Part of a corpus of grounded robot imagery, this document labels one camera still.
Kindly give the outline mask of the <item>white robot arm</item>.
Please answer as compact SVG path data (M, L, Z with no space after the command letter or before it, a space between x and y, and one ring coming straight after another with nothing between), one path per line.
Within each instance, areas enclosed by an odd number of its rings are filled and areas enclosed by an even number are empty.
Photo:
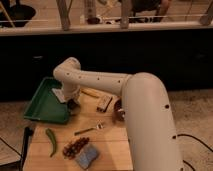
M121 98L134 171L184 171L168 93L157 76L84 71L74 57L56 66L53 76L67 100L82 86Z

